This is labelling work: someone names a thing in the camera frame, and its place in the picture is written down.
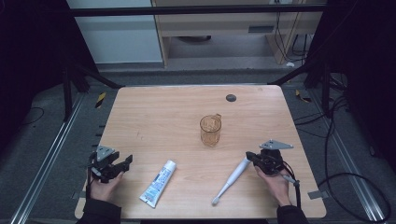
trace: white tube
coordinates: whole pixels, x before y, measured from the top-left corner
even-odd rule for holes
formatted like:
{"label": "white tube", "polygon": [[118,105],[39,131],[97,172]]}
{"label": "white tube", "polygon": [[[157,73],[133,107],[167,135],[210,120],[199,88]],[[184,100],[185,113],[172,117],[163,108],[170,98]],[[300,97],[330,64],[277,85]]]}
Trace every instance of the white tube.
{"label": "white tube", "polygon": [[151,207],[155,208],[155,205],[163,193],[163,189],[165,188],[175,169],[176,164],[173,161],[168,161],[154,178],[151,185],[148,186],[142,195],[140,195],[140,199]]}

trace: human hand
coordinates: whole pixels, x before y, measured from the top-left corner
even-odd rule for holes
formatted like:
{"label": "human hand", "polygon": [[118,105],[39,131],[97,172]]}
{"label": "human hand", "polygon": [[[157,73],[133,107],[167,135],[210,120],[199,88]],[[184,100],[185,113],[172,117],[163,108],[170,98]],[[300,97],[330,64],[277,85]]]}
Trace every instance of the human hand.
{"label": "human hand", "polygon": [[108,183],[101,183],[99,179],[94,179],[91,183],[91,198],[110,203],[112,193],[121,182],[124,172],[120,172],[116,178]]}
{"label": "human hand", "polygon": [[291,205],[289,198],[289,181],[282,176],[287,175],[288,172],[282,170],[276,175],[266,175],[258,166],[254,166],[254,168],[256,169],[257,175],[264,180],[279,206]]}

